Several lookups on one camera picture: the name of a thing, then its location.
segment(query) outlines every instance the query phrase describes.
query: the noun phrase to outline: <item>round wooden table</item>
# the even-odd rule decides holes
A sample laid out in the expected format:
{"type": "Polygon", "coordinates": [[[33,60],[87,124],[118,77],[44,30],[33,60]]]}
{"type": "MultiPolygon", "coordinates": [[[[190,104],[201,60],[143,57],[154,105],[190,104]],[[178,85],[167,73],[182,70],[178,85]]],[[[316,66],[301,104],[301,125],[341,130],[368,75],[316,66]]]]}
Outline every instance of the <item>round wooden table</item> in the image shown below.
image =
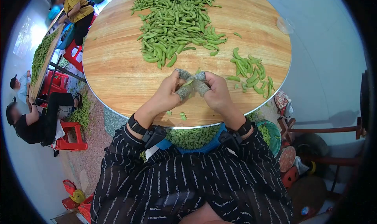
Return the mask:
{"type": "MultiPolygon", "coordinates": [[[[139,28],[143,25],[138,14],[147,15],[150,10],[138,11],[131,16],[134,1],[112,0],[101,11],[89,30],[82,57],[91,90],[115,112],[130,117],[175,68],[194,74],[200,67],[202,71],[211,71],[224,78],[235,75],[235,64],[230,62],[235,47],[239,47],[241,57],[251,54],[263,60],[266,76],[272,77],[276,90],[284,82],[291,62],[290,37],[277,28],[279,14],[267,0],[216,0],[213,4],[222,8],[208,7],[208,15],[216,32],[225,33],[228,38],[226,43],[219,45],[219,54],[211,57],[210,50],[190,43],[188,46],[196,47],[195,51],[182,52],[173,67],[162,69],[157,68],[157,63],[143,59],[141,40],[136,41],[142,34],[139,28]],[[242,39],[233,32],[242,35],[242,39]]],[[[239,83],[240,88],[234,89],[235,83],[238,82],[227,80],[232,100],[242,113],[251,112],[268,100],[252,88],[242,93],[239,83]]],[[[158,115],[154,124],[200,127],[220,122],[221,116],[195,93],[191,99],[174,108],[172,115],[158,115]],[[186,121],[181,120],[180,112],[186,113],[186,121]]]]}

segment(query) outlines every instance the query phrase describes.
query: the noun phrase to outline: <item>black pants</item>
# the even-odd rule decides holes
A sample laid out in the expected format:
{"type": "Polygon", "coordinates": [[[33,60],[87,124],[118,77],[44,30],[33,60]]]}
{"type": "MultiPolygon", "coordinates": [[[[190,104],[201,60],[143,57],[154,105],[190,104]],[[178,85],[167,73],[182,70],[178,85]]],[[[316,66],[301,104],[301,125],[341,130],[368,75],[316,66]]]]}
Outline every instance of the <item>black pants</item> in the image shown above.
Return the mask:
{"type": "Polygon", "coordinates": [[[48,102],[47,113],[45,115],[45,140],[44,145],[51,145],[55,141],[56,135],[56,120],[58,117],[59,106],[74,106],[71,93],[53,92],[50,94],[48,102]]]}
{"type": "Polygon", "coordinates": [[[88,34],[88,28],[91,25],[93,15],[94,11],[75,23],[73,38],[75,39],[76,45],[82,45],[82,39],[88,34]]]}

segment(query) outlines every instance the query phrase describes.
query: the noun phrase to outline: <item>sandal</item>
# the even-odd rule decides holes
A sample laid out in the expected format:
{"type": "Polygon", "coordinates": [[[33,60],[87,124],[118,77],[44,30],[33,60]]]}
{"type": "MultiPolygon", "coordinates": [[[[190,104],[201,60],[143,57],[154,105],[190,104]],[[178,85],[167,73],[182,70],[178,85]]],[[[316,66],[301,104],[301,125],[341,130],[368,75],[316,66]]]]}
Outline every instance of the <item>sandal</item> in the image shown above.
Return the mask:
{"type": "Polygon", "coordinates": [[[78,105],[76,108],[81,109],[82,107],[82,95],[80,93],[77,93],[75,96],[75,99],[78,100],[78,105]]]}

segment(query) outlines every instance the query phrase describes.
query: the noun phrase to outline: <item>clear plastic container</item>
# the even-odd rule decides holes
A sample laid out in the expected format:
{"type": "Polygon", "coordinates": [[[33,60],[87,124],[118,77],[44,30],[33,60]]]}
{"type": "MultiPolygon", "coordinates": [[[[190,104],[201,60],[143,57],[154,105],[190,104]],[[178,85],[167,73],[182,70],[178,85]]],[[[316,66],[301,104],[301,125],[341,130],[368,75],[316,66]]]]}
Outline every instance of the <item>clear plastic container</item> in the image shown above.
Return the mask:
{"type": "Polygon", "coordinates": [[[293,29],[295,29],[295,25],[290,19],[283,19],[282,17],[277,19],[276,26],[284,34],[291,34],[293,33],[293,29]]]}

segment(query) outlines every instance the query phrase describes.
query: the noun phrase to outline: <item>black shirt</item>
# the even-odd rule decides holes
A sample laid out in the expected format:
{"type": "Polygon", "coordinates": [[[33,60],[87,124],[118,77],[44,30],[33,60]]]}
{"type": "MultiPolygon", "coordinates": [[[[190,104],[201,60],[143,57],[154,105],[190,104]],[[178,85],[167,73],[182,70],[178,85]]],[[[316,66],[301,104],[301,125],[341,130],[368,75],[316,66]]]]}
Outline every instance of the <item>black shirt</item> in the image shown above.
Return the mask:
{"type": "Polygon", "coordinates": [[[44,116],[40,114],[38,121],[28,126],[26,123],[26,114],[22,115],[14,125],[17,135],[29,144],[42,142],[45,138],[43,119],[44,116]]]}
{"type": "Polygon", "coordinates": [[[207,202],[224,221],[290,223],[291,199],[280,166],[258,127],[233,155],[158,149],[146,163],[144,142],[126,126],[116,130],[102,160],[91,206],[92,224],[178,223],[207,202]]]}

